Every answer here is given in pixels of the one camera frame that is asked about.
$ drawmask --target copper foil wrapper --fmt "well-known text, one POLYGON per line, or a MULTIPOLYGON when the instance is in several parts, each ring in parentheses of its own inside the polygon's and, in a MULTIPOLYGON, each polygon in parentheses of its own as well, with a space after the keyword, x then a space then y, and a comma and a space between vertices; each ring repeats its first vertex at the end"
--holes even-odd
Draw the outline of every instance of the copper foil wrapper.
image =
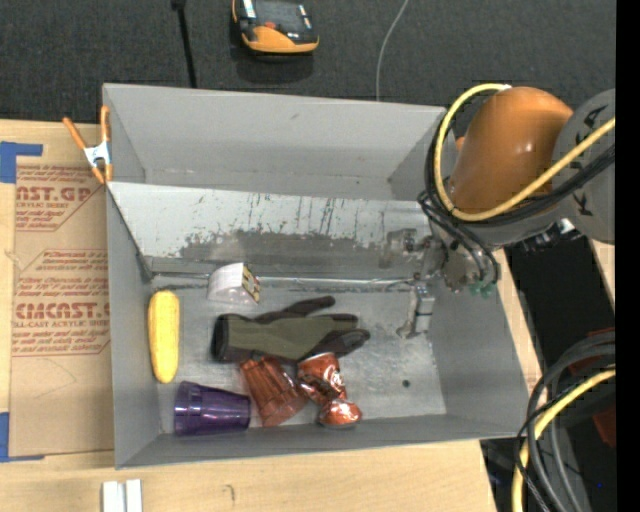
POLYGON ((302 390, 320 405, 318 423, 330 428, 355 425, 362 411, 347 400, 347 390, 335 354, 318 354, 298 363, 298 380, 302 390))

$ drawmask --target wooden table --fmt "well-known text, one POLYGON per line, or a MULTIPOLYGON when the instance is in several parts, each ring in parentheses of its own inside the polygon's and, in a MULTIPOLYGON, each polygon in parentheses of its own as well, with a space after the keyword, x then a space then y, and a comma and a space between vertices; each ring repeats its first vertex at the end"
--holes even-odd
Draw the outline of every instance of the wooden table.
MULTIPOLYGON (((83 130, 94 144, 98 130, 83 130)), ((0 141, 43 143, 44 156, 55 154, 56 141, 63 140, 69 143, 62 123, 0 120, 0 141)), ((14 198, 15 187, 0 184, 0 412, 9 406, 14 198)), ((538 360, 504 253, 497 256, 503 268, 499 293, 532 386, 540 376, 538 360)), ((47 456, 0 464, 0 508, 100 510, 102 482, 128 479, 142 480, 145 512, 496 510, 477 441, 121 471, 113 469, 112 451, 47 456)))

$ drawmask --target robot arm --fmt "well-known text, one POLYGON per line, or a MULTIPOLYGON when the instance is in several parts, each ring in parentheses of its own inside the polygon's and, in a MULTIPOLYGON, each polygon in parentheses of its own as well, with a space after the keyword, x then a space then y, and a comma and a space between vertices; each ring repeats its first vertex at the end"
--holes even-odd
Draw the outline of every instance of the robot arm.
POLYGON ((484 289, 499 278, 496 249, 536 247, 567 232, 615 243, 614 180, 614 89, 574 112, 539 89, 485 84, 445 115, 418 200, 444 247, 448 286, 484 289), (458 139, 455 163, 442 168, 453 116, 487 90, 498 92, 458 139))

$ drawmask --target cardboard sheet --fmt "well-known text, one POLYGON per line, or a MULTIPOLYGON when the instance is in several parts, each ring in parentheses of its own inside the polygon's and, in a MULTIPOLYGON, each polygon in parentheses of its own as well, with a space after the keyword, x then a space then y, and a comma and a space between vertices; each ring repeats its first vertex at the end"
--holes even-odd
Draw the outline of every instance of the cardboard sheet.
POLYGON ((17 165, 9 455, 111 449, 105 188, 62 123, 0 126, 44 146, 17 165))

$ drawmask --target orange and black device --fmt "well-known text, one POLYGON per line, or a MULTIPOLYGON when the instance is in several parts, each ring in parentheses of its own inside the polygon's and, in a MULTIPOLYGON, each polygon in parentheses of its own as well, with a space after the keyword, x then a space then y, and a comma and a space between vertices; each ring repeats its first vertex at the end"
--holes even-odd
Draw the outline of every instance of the orange and black device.
POLYGON ((231 0, 233 22, 256 55, 311 54, 320 43, 311 8, 295 0, 231 0))

